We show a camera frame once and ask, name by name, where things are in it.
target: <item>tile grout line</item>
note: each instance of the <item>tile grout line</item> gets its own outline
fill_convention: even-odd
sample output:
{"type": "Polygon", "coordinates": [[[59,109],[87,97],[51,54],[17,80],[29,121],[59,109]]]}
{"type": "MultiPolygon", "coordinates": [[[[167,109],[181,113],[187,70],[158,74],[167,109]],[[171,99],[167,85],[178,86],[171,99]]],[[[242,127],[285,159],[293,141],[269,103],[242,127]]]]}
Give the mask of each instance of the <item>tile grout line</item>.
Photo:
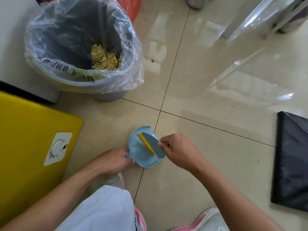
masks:
{"type": "MultiPolygon", "coordinates": [[[[151,109],[155,109],[155,108],[146,106],[146,105],[144,105],[144,104],[139,104],[139,105],[143,105],[143,106],[145,106],[145,107],[148,107],[148,108],[151,108],[151,109]]],[[[161,111],[161,110],[159,110],[159,109],[155,109],[155,110],[159,111],[159,115],[160,115],[160,112],[168,113],[168,112],[166,112],[166,111],[161,111]]],[[[172,114],[172,113],[168,113],[168,114],[171,114],[171,115],[176,116],[176,117],[179,117],[179,118],[184,118],[184,119],[186,119],[186,120],[189,120],[189,121],[192,121],[192,122],[196,122],[196,123],[199,123],[199,124],[201,124],[201,125],[205,125],[205,126],[208,126],[208,127],[212,127],[212,128],[214,128],[214,129],[227,132],[227,133],[229,133],[229,134],[233,134],[233,135],[236,135],[236,136],[239,136],[239,137],[243,137],[243,138],[248,139],[248,140],[252,140],[252,141],[255,141],[255,142],[258,142],[258,143],[262,143],[262,142],[260,142],[260,141],[256,141],[256,140],[253,140],[253,139],[250,139],[250,138],[241,136],[241,135],[237,135],[237,134],[235,134],[235,133],[232,133],[232,132],[229,132],[229,131],[225,131],[225,130],[222,130],[222,129],[219,129],[219,128],[216,128],[216,127],[213,127],[213,126],[209,126],[209,125],[206,125],[206,124],[203,124],[203,123],[201,123],[201,122],[197,122],[197,121],[194,121],[194,120],[185,118],[185,117],[181,117],[181,116],[178,116],[178,115],[175,115],[175,114],[172,114]]]]}
{"type": "Polygon", "coordinates": [[[187,14],[186,22],[185,22],[185,25],[184,25],[184,29],[183,29],[183,32],[182,32],[182,36],[181,36],[181,40],[180,40],[180,43],[179,43],[179,47],[178,47],[176,55],[175,55],[173,67],[172,67],[172,70],[171,70],[171,73],[170,73],[170,77],[169,77],[169,81],[168,81],[168,84],[167,84],[165,96],[164,96],[164,99],[163,99],[163,103],[161,104],[160,110],[163,108],[164,100],[165,100],[165,97],[166,97],[166,94],[167,94],[167,90],[168,90],[169,82],[170,82],[170,79],[171,79],[172,71],[173,71],[173,68],[174,68],[174,64],[175,64],[175,61],[176,61],[177,53],[179,52],[179,48],[180,48],[180,45],[181,45],[182,37],[183,37],[184,31],[185,31],[185,27],[186,27],[187,19],[188,19],[188,16],[189,16],[189,12],[190,12],[190,7],[189,7],[188,14],[187,14]]]}
{"type": "MultiPolygon", "coordinates": [[[[172,113],[168,113],[168,114],[171,114],[171,115],[176,116],[176,117],[179,117],[179,118],[184,118],[184,117],[181,117],[181,116],[178,116],[178,115],[172,114],[172,113]]],[[[217,129],[217,130],[223,131],[223,132],[227,132],[227,133],[229,133],[229,134],[236,135],[236,136],[239,136],[239,137],[242,137],[242,138],[248,139],[248,140],[252,140],[252,139],[250,139],[250,138],[247,138],[247,137],[244,137],[244,136],[241,136],[241,135],[237,135],[237,134],[235,134],[235,133],[231,133],[231,132],[228,132],[228,131],[224,131],[224,130],[222,130],[222,129],[218,129],[218,128],[213,127],[213,126],[209,126],[209,125],[206,125],[206,124],[203,124],[203,123],[200,123],[200,122],[194,121],[194,120],[190,120],[190,119],[188,119],[188,118],[184,118],[184,119],[189,120],[189,121],[192,121],[192,122],[196,122],[196,123],[198,123],[198,124],[201,124],[201,125],[204,125],[204,126],[208,126],[208,127],[211,127],[211,128],[214,128],[214,129],[217,129]]],[[[267,144],[267,143],[262,143],[262,144],[265,144],[265,145],[267,145],[267,146],[271,146],[271,147],[275,147],[275,146],[269,145],[269,144],[267,144]]]]}
{"type": "MultiPolygon", "coordinates": [[[[155,126],[155,129],[154,129],[154,133],[155,133],[155,131],[156,131],[156,127],[157,127],[157,123],[158,123],[158,119],[159,119],[160,112],[161,112],[161,111],[159,111],[159,114],[158,114],[156,126],[155,126]]],[[[144,171],[144,167],[143,167],[143,170],[142,170],[142,173],[141,173],[139,185],[138,185],[138,188],[137,188],[137,191],[136,191],[136,195],[135,195],[135,198],[134,198],[134,203],[135,203],[135,200],[136,200],[136,197],[137,197],[137,193],[138,193],[138,189],[139,189],[139,186],[140,186],[140,183],[141,183],[141,178],[142,178],[142,175],[143,175],[143,171],[144,171]]]]}
{"type": "MultiPolygon", "coordinates": [[[[135,104],[139,104],[139,103],[137,103],[137,102],[135,102],[135,101],[131,101],[131,100],[127,100],[127,101],[133,102],[133,103],[135,103],[135,104]]],[[[155,109],[155,110],[158,110],[158,111],[160,111],[159,109],[156,109],[156,108],[152,108],[152,107],[150,107],[150,106],[147,106],[147,105],[144,105],[144,104],[141,104],[141,105],[143,105],[143,106],[145,106],[145,107],[148,107],[148,108],[151,108],[151,109],[155,109]]]]}

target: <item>food waste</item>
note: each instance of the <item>food waste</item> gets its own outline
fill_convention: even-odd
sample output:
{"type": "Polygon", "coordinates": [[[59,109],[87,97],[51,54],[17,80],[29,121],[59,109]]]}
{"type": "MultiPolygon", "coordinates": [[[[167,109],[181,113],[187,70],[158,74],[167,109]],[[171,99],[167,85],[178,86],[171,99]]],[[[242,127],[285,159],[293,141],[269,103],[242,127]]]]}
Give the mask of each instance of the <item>food waste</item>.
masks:
{"type": "Polygon", "coordinates": [[[114,53],[106,53],[101,44],[92,46],[91,59],[93,69],[107,69],[112,71],[116,70],[122,63],[122,60],[117,58],[114,53]]]}

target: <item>hand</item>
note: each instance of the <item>hand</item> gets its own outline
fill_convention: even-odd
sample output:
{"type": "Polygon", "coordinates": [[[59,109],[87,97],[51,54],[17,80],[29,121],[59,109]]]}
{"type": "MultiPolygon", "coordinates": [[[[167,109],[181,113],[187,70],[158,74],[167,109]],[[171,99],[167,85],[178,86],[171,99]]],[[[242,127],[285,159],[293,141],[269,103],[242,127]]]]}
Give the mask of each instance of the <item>hand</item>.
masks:
{"type": "Polygon", "coordinates": [[[161,142],[158,146],[166,153],[168,159],[191,173],[198,169],[200,163],[206,161],[202,152],[183,134],[162,137],[161,142]]]}
{"type": "Polygon", "coordinates": [[[94,158],[85,170],[91,170],[98,175],[115,175],[118,174],[127,165],[135,163],[131,158],[124,158],[127,154],[122,148],[114,148],[106,151],[94,158]]]}

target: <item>white sticker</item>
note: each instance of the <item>white sticker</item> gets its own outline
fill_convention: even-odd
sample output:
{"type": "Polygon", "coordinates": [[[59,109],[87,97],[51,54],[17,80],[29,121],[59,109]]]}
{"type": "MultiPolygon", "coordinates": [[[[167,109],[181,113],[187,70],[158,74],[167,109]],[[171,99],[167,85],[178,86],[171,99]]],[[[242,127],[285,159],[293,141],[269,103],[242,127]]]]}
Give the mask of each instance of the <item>white sticker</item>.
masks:
{"type": "Polygon", "coordinates": [[[73,133],[71,132],[56,133],[46,156],[44,166],[59,162],[64,158],[72,135],[73,133]]]}

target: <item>shoe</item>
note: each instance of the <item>shoe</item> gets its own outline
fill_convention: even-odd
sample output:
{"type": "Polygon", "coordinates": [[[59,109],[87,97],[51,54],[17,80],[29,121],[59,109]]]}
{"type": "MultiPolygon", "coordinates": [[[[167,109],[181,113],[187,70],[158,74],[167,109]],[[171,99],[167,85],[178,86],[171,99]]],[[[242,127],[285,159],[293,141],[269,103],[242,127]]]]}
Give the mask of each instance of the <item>shoe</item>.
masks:
{"type": "Polygon", "coordinates": [[[122,173],[120,172],[117,175],[111,176],[107,180],[106,185],[118,187],[120,189],[125,190],[125,182],[124,182],[124,177],[123,177],[122,173]]]}
{"type": "MultiPolygon", "coordinates": [[[[122,173],[119,172],[117,175],[111,176],[107,180],[106,185],[118,187],[120,189],[125,190],[125,182],[122,173]]],[[[136,226],[136,231],[147,231],[144,218],[136,207],[135,207],[135,226],[136,226]]]]}
{"type": "Polygon", "coordinates": [[[136,207],[135,207],[135,225],[136,225],[136,231],[147,231],[147,226],[145,225],[144,218],[136,207]]]}
{"type": "Polygon", "coordinates": [[[170,231],[229,231],[229,228],[218,208],[210,208],[201,213],[190,226],[180,226],[170,231]]]}

